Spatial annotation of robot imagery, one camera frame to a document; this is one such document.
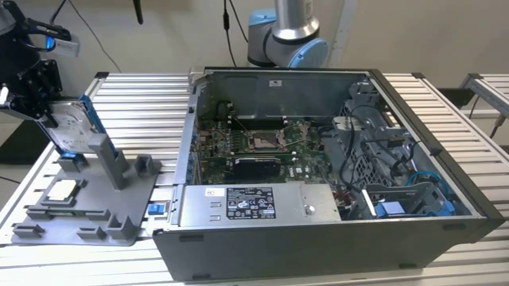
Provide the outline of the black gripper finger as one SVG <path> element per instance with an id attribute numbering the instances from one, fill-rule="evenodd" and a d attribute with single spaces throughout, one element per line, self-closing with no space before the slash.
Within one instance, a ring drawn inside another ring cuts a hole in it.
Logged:
<path id="1" fill-rule="evenodd" d="M 1 112 L 18 119 L 39 122 L 43 127 L 57 127 L 47 103 L 17 95 L 7 88 L 1 88 Z"/>

